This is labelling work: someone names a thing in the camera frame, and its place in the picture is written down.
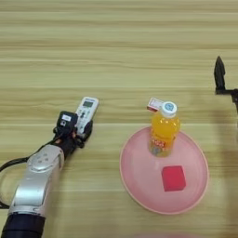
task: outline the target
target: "red square block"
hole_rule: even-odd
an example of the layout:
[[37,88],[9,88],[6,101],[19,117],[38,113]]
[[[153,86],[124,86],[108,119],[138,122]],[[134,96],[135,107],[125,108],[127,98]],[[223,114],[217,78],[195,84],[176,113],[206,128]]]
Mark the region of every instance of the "red square block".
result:
[[186,181],[181,166],[166,166],[162,171],[166,192],[181,191],[186,187]]

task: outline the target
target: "plastic bottle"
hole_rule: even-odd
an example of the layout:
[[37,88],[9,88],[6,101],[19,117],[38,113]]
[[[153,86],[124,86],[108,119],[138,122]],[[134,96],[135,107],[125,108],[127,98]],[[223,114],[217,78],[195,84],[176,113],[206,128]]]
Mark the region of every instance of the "plastic bottle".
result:
[[160,111],[152,117],[152,132],[150,150],[158,157],[168,156],[180,130],[180,120],[176,116],[177,105],[172,101],[165,101]]

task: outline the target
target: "pink plate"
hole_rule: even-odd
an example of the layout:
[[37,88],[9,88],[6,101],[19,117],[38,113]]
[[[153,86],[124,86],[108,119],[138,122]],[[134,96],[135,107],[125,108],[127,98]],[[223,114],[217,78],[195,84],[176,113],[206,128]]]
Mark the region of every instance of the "pink plate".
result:
[[[161,214],[179,214],[196,206],[205,194],[208,166],[199,147],[182,132],[166,158],[148,149],[150,128],[136,132],[126,143],[120,159],[122,180],[129,194],[145,208]],[[165,192],[162,169],[181,165],[186,179],[183,191]]]

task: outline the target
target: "white bottle cap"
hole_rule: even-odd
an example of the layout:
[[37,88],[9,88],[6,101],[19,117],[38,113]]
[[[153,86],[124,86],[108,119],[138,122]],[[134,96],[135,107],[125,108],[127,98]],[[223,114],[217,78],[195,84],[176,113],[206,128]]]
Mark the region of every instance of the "white bottle cap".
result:
[[162,104],[161,114],[167,118],[173,118],[176,116],[177,105],[172,101],[165,101]]

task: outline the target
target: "wooden table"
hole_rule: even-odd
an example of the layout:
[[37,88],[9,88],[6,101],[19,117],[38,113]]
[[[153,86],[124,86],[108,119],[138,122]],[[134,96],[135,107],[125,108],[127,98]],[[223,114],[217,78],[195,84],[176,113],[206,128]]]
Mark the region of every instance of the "wooden table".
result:
[[[217,55],[227,87],[237,86],[235,0],[2,0],[0,2],[0,163],[35,151],[53,136],[62,110],[83,96],[100,106],[90,141],[66,162],[45,238],[132,238],[187,233],[238,237],[236,110],[215,96]],[[148,125],[150,97],[177,103],[182,131],[205,152],[203,201],[180,216],[143,209],[119,173],[126,140]],[[1,176],[10,202],[24,165]],[[0,211],[0,227],[7,211]]]

